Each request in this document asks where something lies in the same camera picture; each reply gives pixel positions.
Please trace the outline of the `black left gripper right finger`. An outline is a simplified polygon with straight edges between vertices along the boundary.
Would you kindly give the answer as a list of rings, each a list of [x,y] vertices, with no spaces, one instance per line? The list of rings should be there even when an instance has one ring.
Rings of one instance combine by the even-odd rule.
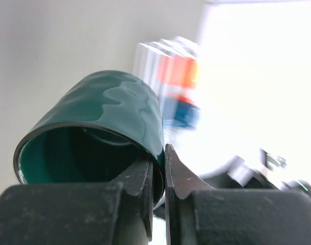
[[[311,197],[299,190],[213,188],[165,147],[168,244],[311,244]]]

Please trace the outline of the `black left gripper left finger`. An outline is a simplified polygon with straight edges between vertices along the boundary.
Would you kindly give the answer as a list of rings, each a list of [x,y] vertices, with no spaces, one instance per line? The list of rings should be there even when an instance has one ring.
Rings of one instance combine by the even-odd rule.
[[[0,244],[148,244],[153,166],[108,183],[15,185],[0,196]]]

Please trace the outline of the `dark green glass cup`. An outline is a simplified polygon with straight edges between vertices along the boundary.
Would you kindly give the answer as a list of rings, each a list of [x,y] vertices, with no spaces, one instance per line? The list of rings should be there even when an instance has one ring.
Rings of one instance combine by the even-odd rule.
[[[35,124],[16,147],[13,166],[21,184],[107,182],[145,156],[158,203],[163,155],[154,91],[132,74],[104,70],[79,81]]]

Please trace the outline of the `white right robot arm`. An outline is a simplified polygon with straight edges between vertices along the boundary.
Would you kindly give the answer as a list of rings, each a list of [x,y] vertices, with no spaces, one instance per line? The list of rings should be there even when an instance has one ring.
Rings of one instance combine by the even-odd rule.
[[[236,155],[221,169],[200,178],[214,188],[294,190],[311,198],[311,184],[291,175],[284,158],[263,149],[259,150],[259,159],[254,162]]]

